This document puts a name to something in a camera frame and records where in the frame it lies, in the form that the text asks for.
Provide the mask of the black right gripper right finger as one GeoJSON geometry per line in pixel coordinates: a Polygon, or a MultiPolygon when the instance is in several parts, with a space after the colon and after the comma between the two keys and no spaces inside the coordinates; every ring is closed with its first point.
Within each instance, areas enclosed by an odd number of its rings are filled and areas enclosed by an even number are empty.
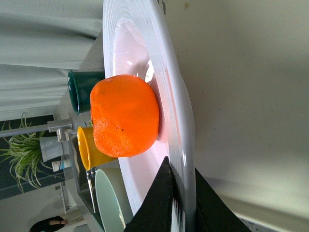
{"type": "Polygon", "coordinates": [[[224,204],[198,170],[196,175],[196,232],[249,232],[224,204]]]}

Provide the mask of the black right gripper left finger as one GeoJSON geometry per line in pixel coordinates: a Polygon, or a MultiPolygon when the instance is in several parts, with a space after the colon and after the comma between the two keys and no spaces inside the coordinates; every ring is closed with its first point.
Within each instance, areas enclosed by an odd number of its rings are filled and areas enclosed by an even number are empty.
{"type": "Polygon", "coordinates": [[[126,232],[171,231],[174,176],[169,158],[164,157],[146,197],[126,232]]]}

